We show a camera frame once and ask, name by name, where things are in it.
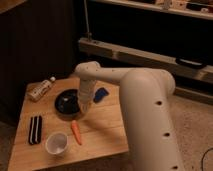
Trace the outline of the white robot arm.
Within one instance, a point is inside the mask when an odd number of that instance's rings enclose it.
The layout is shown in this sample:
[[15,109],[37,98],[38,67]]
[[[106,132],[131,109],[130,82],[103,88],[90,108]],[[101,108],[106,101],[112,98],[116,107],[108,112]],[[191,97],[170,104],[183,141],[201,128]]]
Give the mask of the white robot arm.
[[169,113],[175,80],[163,69],[76,66],[78,103],[86,113],[97,81],[119,87],[119,102],[134,171],[185,171]]

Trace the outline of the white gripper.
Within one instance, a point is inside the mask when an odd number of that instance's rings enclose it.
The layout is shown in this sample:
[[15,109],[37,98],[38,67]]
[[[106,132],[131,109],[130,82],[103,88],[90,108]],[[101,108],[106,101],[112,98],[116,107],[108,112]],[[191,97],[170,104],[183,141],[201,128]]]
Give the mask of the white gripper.
[[86,114],[92,104],[94,98],[95,80],[80,80],[78,90],[78,104],[83,114]]

